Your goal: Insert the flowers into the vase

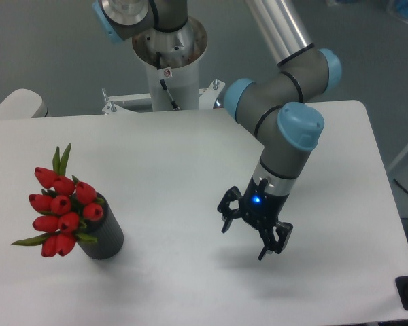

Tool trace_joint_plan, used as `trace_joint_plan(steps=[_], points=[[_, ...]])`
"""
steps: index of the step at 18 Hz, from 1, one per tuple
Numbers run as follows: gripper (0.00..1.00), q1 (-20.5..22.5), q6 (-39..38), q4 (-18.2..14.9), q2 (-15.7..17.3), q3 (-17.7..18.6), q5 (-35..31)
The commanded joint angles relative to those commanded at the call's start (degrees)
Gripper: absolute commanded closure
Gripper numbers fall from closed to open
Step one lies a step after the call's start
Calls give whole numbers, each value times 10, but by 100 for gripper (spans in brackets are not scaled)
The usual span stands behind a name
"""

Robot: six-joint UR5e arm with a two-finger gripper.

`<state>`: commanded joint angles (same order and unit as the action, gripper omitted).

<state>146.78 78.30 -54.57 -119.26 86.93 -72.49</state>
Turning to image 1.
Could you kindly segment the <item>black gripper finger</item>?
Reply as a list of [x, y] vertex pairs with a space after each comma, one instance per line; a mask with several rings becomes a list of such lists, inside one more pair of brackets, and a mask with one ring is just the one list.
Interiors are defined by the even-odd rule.
[[222, 221], [224, 222], [221, 229], [222, 233], [225, 233], [229, 230], [234, 219], [241, 218], [241, 209], [232, 209], [230, 207], [230, 205], [234, 202], [239, 203], [240, 199], [242, 199], [242, 195], [240, 190], [236, 186], [228, 189], [222, 197], [217, 207], [218, 212], [222, 214]]
[[258, 231], [263, 241], [263, 248], [258, 260], [261, 261], [266, 254], [280, 254], [286, 248], [292, 230], [291, 223], [276, 221], [272, 225], [265, 225], [259, 221]]

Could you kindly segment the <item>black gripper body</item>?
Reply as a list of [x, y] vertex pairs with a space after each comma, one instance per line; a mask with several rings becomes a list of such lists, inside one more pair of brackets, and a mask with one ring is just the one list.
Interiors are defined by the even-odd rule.
[[279, 213], [288, 198], [276, 196], [260, 189], [253, 179], [250, 179], [245, 193], [239, 201], [243, 220], [256, 230], [289, 228], [289, 223], [279, 220]]

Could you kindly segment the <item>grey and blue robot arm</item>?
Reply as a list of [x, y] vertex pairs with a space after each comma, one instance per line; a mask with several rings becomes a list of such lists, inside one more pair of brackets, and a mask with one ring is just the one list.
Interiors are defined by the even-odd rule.
[[[244, 192], [230, 188], [218, 205], [224, 229], [242, 219], [258, 231], [261, 253], [281, 253], [292, 233], [279, 213], [316, 148], [324, 118], [307, 101], [333, 88], [341, 63], [318, 49], [290, 1], [248, 1], [279, 68], [271, 80], [235, 81], [224, 95], [228, 114], [263, 146]], [[198, 109], [197, 63], [207, 47], [203, 25], [188, 14], [186, 1], [95, 1], [96, 17], [114, 43], [131, 41], [146, 66], [154, 111]]]

